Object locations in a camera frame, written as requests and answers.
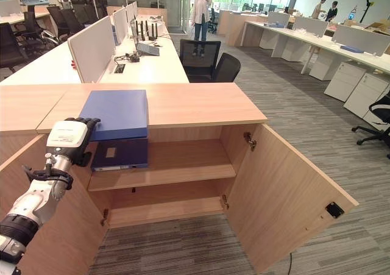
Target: computer monitor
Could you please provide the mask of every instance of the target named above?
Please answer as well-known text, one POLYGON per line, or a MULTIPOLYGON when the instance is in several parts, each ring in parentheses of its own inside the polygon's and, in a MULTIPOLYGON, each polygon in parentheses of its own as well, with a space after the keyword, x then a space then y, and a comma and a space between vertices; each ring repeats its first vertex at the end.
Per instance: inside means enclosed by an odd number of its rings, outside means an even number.
POLYGON ((276 9, 276 5, 269 5, 268 12, 274 12, 276 9))
POLYGON ((134 44, 135 44, 135 46, 137 46, 137 44, 138 44, 138 34, 137 34, 137 27, 135 25, 135 20, 134 19, 132 21, 130 21, 130 27, 132 28, 134 44))

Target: woman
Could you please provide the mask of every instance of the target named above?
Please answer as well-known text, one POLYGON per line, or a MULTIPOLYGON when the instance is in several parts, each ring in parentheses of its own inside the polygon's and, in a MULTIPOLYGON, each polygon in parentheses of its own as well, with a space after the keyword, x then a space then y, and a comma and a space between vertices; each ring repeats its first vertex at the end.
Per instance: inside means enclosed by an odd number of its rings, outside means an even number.
MULTIPOLYGON (((208 22, 210 13, 208 7, 211 6, 211 0, 195 0, 194 10, 191 16, 192 26, 195 26, 195 40, 199 40, 200 30, 202 29, 202 41, 206 41, 208 22)), ((197 55, 197 46, 194 49, 193 55, 197 55)), ((200 50, 200 56, 204 56, 204 46, 200 50)))

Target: wooden countertop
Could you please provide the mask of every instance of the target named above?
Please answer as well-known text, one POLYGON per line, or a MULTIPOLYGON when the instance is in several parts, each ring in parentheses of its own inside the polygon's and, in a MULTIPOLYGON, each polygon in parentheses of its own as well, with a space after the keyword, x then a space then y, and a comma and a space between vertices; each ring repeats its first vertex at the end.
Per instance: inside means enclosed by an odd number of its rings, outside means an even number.
POLYGON ((54 123, 79 116, 92 90, 145 89, 149 127, 190 127, 264 123, 267 118, 234 83, 83 84, 73 85, 37 127, 50 132, 54 123))

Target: dark blue box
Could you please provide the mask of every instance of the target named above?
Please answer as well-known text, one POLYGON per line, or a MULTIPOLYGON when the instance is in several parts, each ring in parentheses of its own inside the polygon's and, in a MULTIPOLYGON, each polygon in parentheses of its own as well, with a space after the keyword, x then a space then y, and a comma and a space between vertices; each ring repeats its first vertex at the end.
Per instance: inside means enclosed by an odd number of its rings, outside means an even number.
POLYGON ((146 90, 91 91, 82 118, 100 118, 91 141, 147 138, 146 90))

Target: office chair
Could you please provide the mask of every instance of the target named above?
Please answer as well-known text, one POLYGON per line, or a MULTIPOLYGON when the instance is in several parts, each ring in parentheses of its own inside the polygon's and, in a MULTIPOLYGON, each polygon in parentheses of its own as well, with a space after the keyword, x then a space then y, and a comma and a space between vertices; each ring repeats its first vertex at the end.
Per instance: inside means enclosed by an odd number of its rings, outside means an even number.
MULTIPOLYGON (((382 120, 386 124, 390 124, 390 91, 387 95, 379 99, 377 102, 369 106, 370 112, 382 120)), ((357 126, 352 128, 352 132, 356 132, 357 129, 364 130, 366 132, 372 133, 374 136, 358 140, 357 144, 362 145, 365 141, 370 140, 383 140, 390 147, 390 127, 386 130, 372 130, 366 127, 357 126)))
POLYGON ((180 40, 180 61, 190 83, 211 82, 220 47, 220 41, 180 40))
POLYGON ((55 25, 57 25, 58 29, 58 38, 61 38, 62 35, 68 35, 70 33, 69 27, 63 17, 63 15, 60 12, 59 6, 49 6, 48 12, 50 13, 50 16, 52 16, 55 25))
POLYGON ((69 27, 70 35, 74 35, 84 29, 84 26, 80 24, 79 20, 77 20, 73 10, 60 10, 60 13, 65 19, 66 25, 69 27))
POLYGON ((276 5, 269 5, 268 12, 274 12, 276 9, 276 5))
POLYGON ((215 33, 217 31, 217 26, 218 26, 218 20, 215 17, 215 10, 214 8, 211 8, 211 18, 210 21, 208 22, 208 31, 211 33, 215 33))
POLYGON ((8 68, 15 72, 14 66, 26 63, 26 53, 19 46, 9 23, 0 24, 0 68, 8 68))
POLYGON ((234 82, 240 70, 239 60, 230 54, 223 53, 213 73, 212 82, 234 82))
POLYGON ((89 24, 93 24, 98 20, 98 16, 96 16, 95 9, 94 9, 94 7, 92 7, 92 5, 85 5, 84 11, 85 11, 85 13, 87 13, 89 24))
POLYGON ((249 7, 249 4, 246 2, 243 5, 243 11, 248 11, 248 10, 250 10, 250 7, 249 7))

